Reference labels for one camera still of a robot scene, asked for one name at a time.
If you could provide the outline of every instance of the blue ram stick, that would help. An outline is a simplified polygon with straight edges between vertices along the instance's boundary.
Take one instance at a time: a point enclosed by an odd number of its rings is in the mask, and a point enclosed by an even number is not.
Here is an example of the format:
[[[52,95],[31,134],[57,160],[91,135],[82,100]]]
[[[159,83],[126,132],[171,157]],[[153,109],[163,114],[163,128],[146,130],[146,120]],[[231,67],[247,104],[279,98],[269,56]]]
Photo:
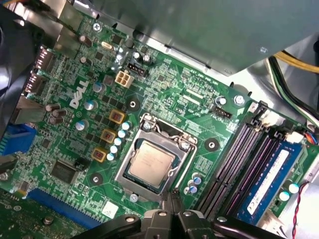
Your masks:
[[[49,194],[41,191],[40,189],[34,189],[28,193],[28,198],[31,198],[38,203],[45,205],[57,213],[64,215],[77,224],[82,225],[86,229],[97,227],[101,223],[82,212],[79,212],[75,208],[63,203],[62,201],[50,196]]]
[[[301,144],[280,142],[248,197],[237,212],[237,219],[257,225],[264,215],[297,159],[302,155]]]

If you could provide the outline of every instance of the screw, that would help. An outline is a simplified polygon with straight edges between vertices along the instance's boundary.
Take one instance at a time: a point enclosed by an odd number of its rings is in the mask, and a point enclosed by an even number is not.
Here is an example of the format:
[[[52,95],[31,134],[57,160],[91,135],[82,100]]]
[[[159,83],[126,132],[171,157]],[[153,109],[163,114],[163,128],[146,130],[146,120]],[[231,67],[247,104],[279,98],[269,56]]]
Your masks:
[[[261,53],[263,53],[263,54],[267,54],[268,53],[268,49],[266,47],[263,47],[263,46],[259,49],[259,51]]]
[[[190,217],[190,216],[192,215],[192,213],[189,212],[189,211],[186,211],[186,212],[184,212],[183,214],[184,214],[184,216],[186,216],[186,217]]]
[[[227,219],[224,217],[218,217],[217,220],[221,223],[225,223],[227,221]]]
[[[143,124],[143,130],[150,131],[152,129],[152,125],[149,122],[145,122]]]
[[[139,200],[139,197],[138,197],[138,195],[136,195],[135,193],[133,193],[133,194],[130,195],[130,201],[131,201],[132,203],[136,203],[138,200]]]
[[[135,218],[128,217],[128,218],[125,218],[125,220],[126,220],[128,223],[132,223],[132,222],[134,222]]]
[[[93,24],[93,30],[97,31],[97,32],[100,32],[102,30],[102,27],[101,27],[101,25],[99,23],[96,22],[96,23]]]
[[[243,105],[245,103],[245,99],[244,99],[243,96],[237,95],[234,98],[234,102],[235,102],[236,105],[241,106],[241,105]]]
[[[159,212],[159,215],[160,215],[161,217],[165,217],[165,216],[167,215],[167,213],[166,213],[166,212]]]
[[[0,181],[6,181],[6,180],[8,180],[8,174],[7,173],[0,174]]]
[[[179,148],[183,151],[188,151],[189,148],[190,148],[190,144],[185,142],[185,141],[182,141],[180,144],[179,144]]]

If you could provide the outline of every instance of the ram slot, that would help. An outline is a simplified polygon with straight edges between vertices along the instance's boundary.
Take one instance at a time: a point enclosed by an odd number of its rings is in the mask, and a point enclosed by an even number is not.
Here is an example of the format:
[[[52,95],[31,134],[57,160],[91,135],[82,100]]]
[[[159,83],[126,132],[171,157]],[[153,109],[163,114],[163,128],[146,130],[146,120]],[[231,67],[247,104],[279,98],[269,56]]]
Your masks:
[[[258,137],[261,135],[260,132],[256,132],[247,125],[243,125],[237,132],[237,135],[235,135],[234,140],[231,142],[230,149],[224,155],[224,160],[218,166],[219,170],[212,176],[212,186],[196,208],[204,213],[206,217],[211,217],[216,212],[214,206],[220,204],[221,198],[227,196],[229,183],[237,178],[238,172],[246,162],[247,157],[256,145]]]
[[[247,162],[247,159],[250,153],[253,151],[259,137],[259,132],[252,131],[252,133],[246,139],[246,142],[241,150],[235,156],[230,170],[222,179],[223,182],[220,185],[220,189],[215,194],[213,200],[210,202],[208,209],[206,210],[206,213],[204,214],[207,219],[213,219],[215,214],[219,211],[223,201],[225,200],[225,197],[227,197],[229,191],[231,190],[231,185],[233,184],[234,179],[238,177],[239,172],[243,168],[243,164]]]
[[[278,145],[278,141],[269,138],[268,135],[259,141],[256,150],[252,153],[252,158],[242,170],[239,180],[237,180],[227,196],[223,204],[223,209],[219,212],[220,214],[233,216],[243,201],[243,195],[245,195],[246,192],[249,191],[250,186],[254,184],[254,178],[267,163],[276,145]]]

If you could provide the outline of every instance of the red wire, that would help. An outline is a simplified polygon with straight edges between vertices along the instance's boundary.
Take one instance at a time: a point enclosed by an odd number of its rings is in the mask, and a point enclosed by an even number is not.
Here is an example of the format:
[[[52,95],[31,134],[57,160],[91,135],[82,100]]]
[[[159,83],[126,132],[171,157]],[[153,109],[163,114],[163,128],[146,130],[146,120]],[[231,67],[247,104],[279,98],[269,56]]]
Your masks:
[[[298,214],[298,211],[299,211],[299,204],[300,204],[300,201],[301,201],[301,193],[303,192],[304,187],[308,183],[309,182],[305,182],[302,185],[300,185],[300,188],[299,188],[299,191],[298,191],[297,205],[296,205],[296,208],[295,208],[295,215],[294,215],[294,219],[293,219],[293,224],[294,224],[293,231],[292,231],[293,239],[296,239],[296,234],[297,234],[297,214]]]

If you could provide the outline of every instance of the motherboard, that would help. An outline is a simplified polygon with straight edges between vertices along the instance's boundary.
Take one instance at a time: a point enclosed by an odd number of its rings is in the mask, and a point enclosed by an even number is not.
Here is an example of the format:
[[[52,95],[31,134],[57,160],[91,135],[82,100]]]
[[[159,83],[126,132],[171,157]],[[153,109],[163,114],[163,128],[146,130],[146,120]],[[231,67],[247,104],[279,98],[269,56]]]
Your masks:
[[[87,229],[142,218],[172,188],[210,220],[280,215],[283,182],[301,183],[318,153],[303,125],[89,16],[77,35],[75,53],[41,47],[19,103],[39,105],[42,120],[24,126],[34,138],[3,189]],[[273,171],[269,183],[254,178]]]

